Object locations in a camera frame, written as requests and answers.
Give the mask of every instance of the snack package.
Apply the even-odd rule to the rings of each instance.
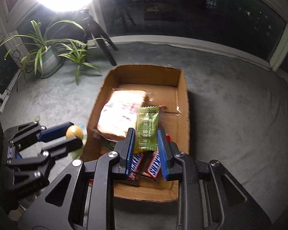
[[[157,150],[159,107],[139,107],[137,109],[137,130],[134,153],[139,150]]]
[[[133,155],[132,163],[131,163],[131,172],[130,172],[128,179],[132,179],[132,180],[136,179],[136,173],[139,169],[143,156],[144,156],[143,153]]]
[[[138,186],[138,171],[139,171],[139,166],[142,163],[144,154],[143,153],[139,153],[139,154],[135,154],[133,155],[132,158],[132,163],[131,163],[131,172],[130,175],[128,176],[128,179],[126,181],[119,181],[122,183],[126,183],[129,185],[133,185],[133,186]]]
[[[137,108],[143,105],[146,96],[145,91],[114,91],[101,111],[97,129],[107,139],[125,139],[128,129],[136,127]]]
[[[158,151],[154,151],[152,158],[150,159],[148,166],[144,172],[141,172],[140,175],[148,177],[153,181],[156,181],[157,175],[161,169],[160,156]]]

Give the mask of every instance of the green leaf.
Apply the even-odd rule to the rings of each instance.
[[[81,64],[86,65],[86,66],[88,66],[88,67],[91,67],[91,68],[94,68],[94,69],[98,70],[99,73],[100,73],[100,75],[102,75],[101,72],[100,72],[100,70],[99,70],[99,68],[96,67],[96,66],[94,66],[93,64],[87,63],[87,62],[82,62]]]
[[[79,79],[79,70],[80,70],[80,65],[77,66],[77,70],[76,70],[76,84],[79,85],[78,83],[78,79]]]
[[[79,49],[79,51],[85,53],[85,55],[88,55],[94,58],[94,56],[86,49]]]
[[[73,51],[73,49],[72,49],[70,46],[68,46],[68,45],[66,45],[66,44],[64,44],[64,43],[57,43],[57,45],[62,45],[62,46],[65,47],[66,50]]]
[[[61,26],[57,31],[55,31],[55,32],[53,33],[53,35],[51,36],[51,38],[53,38],[53,37],[56,35],[56,33],[58,33],[59,31],[61,31],[63,28],[67,27],[68,25],[69,25],[69,24],[65,24],[65,25]]]
[[[74,44],[74,42],[70,42],[71,43],[71,45],[72,45],[72,47],[73,47],[73,49],[74,49],[74,55],[75,55],[75,57],[77,58],[77,62],[78,63],[80,63],[80,61],[81,61],[81,59],[80,59],[80,53],[79,53],[79,51],[78,51],[78,48],[76,47],[76,45]]]
[[[20,44],[15,45],[14,47],[18,47],[18,46],[20,46],[20,45],[34,45],[34,46],[37,46],[37,47],[42,47],[42,45],[36,44],[36,43],[20,43]],[[6,59],[6,57],[8,56],[8,54],[10,53],[10,51],[11,51],[14,47],[12,47],[10,50],[7,51],[7,53],[6,53],[5,56],[4,56],[4,59]]]
[[[56,16],[52,18],[51,22],[48,24],[48,26],[46,27],[45,33],[44,33],[44,41],[47,40],[47,34],[48,34],[48,30],[50,29],[50,26],[53,24],[54,20],[55,20]]]
[[[78,41],[78,40],[73,40],[73,39],[52,39],[52,40],[47,40],[45,41],[45,45],[50,45],[50,44],[54,44],[54,43],[61,43],[61,42],[74,42],[75,44],[79,44],[79,45],[82,45],[82,46],[85,46],[86,44],[83,43],[82,41]]]
[[[43,57],[42,57],[42,51],[43,51],[43,49],[41,48],[40,50],[41,50],[41,51],[40,51],[38,54],[39,54],[39,56],[40,56],[40,65],[41,65],[42,76],[43,76],[43,74],[44,74]]]
[[[31,21],[31,24],[32,24],[32,26],[34,28],[34,31],[36,32],[36,34],[38,36],[37,39],[39,39],[39,41],[41,43],[44,43],[44,38],[43,38],[42,33],[41,33],[41,24],[37,23],[34,20]]]
[[[26,66],[27,66],[26,63],[24,62],[22,65],[22,72],[24,74],[24,79],[25,79],[26,83],[28,83],[27,76],[26,76],[26,73],[27,73]]]
[[[61,20],[61,21],[58,21],[58,22],[52,24],[50,27],[48,27],[48,28],[46,29],[46,33],[48,33],[49,29],[52,28],[54,25],[56,25],[56,24],[58,24],[58,23],[62,23],[62,22],[73,24],[73,25],[75,25],[76,27],[80,28],[80,29],[85,33],[84,28],[83,28],[80,24],[78,24],[77,22],[71,21],[71,20]]]
[[[10,51],[11,51],[11,49],[6,52],[6,54],[4,55],[4,60],[6,60],[6,57],[8,56],[8,54],[10,53]]]
[[[42,48],[39,49],[38,52],[36,53],[35,62],[34,62],[34,73],[35,74],[37,72],[37,63],[38,63],[38,59],[40,57],[40,53],[42,53]]]
[[[0,47],[1,47],[2,45],[4,45],[5,43],[7,43],[8,41],[10,41],[11,39],[15,38],[15,37],[27,37],[27,38],[30,38],[30,39],[39,41],[37,38],[32,37],[32,36],[29,36],[29,35],[16,34],[16,35],[13,35],[13,36],[11,36],[11,37],[8,37],[6,40],[4,40],[4,41],[0,44]]]
[[[75,57],[74,55],[70,54],[70,53],[61,53],[61,54],[59,54],[58,56],[60,56],[60,57],[65,57],[65,58],[70,59],[70,60],[72,60],[73,62],[76,62],[76,63],[77,63],[76,57]]]
[[[25,62],[31,55],[33,55],[33,54],[36,54],[38,52],[38,50],[32,50],[32,51],[30,51],[26,56],[24,56],[23,58],[22,58],[22,60],[20,61],[20,62]]]

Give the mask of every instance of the plant pot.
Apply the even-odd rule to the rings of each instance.
[[[37,66],[37,70],[42,73],[41,79],[46,79],[55,74],[64,64],[64,58],[58,57],[58,52],[56,47],[49,47],[48,51],[42,53],[43,58],[43,71],[41,66]]]

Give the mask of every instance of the green candy packet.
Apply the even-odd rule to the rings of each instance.
[[[158,119],[158,106],[139,107],[137,109],[135,148],[140,150],[157,150]]]

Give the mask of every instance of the snickers bar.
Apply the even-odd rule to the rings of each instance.
[[[130,179],[134,180],[136,178],[135,174],[137,170],[139,169],[143,156],[144,156],[143,153],[133,155],[132,163],[131,163],[131,172],[129,175]]]
[[[156,179],[161,168],[160,156],[158,151],[154,151],[153,158],[146,170],[146,173],[153,179]]]

